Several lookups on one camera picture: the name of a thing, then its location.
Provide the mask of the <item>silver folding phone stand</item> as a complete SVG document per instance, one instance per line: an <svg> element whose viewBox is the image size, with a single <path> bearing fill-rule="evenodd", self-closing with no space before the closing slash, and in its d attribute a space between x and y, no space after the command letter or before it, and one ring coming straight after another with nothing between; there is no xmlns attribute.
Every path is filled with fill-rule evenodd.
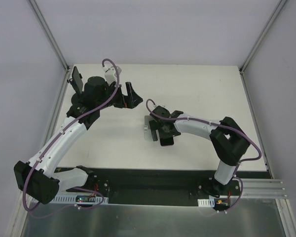
<svg viewBox="0 0 296 237"><path fill-rule="evenodd" d="M153 141L151 128L149 122L152 121L153 118L151 116L144 116L144 139L146 141Z"/></svg>

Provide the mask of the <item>black smartphone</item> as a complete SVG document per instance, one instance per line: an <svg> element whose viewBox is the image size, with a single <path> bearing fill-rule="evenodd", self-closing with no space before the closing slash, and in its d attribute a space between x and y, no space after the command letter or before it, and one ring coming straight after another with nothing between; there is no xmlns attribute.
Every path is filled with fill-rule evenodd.
<svg viewBox="0 0 296 237"><path fill-rule="evenodd" d="M79 73L78 68L76 66L73 67L70 84L72 85L76 94L82 93L82 89L83 89L82 75Z"/></svg>

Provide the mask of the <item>black round-base phone stand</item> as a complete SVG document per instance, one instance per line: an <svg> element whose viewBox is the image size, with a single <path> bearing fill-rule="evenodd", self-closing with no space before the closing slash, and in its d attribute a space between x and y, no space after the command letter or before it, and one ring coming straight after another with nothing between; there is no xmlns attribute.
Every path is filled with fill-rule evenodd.
<svg viewBox="0 0 296 237"><path fill-rule="evenodd" d="M76 94L76 92L74 92L74 95L71 98L71 103L74 104L74 103L78 102L81 95L82 95L82 93L81 94Z"/></svg>

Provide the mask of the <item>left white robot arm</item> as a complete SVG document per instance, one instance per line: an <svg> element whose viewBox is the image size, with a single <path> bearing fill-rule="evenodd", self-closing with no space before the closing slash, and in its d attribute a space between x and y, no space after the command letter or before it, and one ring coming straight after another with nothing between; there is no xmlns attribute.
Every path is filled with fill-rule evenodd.
<svg viewBox="0 0 296 237"><path fill-rule="evenodd" d="M95 173L82 165L55 174L56 167L70 147L100 117L100 110L115 108L133 109L143 99L126 82L127 95L121 86L108 83L102 77L90 77L87 83L72 96L71 107L60 129L28 162L19 161L14 166L17 186L42 204L50 203L58 192L79 187L83 192L94 190Z"/></svg>

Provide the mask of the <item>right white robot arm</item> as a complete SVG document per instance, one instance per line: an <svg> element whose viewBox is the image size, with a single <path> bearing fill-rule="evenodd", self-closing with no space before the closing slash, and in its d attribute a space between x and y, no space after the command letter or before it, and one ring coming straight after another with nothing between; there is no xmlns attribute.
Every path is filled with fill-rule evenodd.
<svg viewBox="0 0 296 237"><path fill-rule="evenodd" d="M211 141L220 159L212 189L218 195L223 195L229 190L229 182L237 164L250 146L245 134L232 118L225 117L215 125L200 118L188 117L188 114L182 111L170 113L161 106L150 112L150 116L152 139L159 141L163 147L174 145L174 137L183 133Z"/></svg>

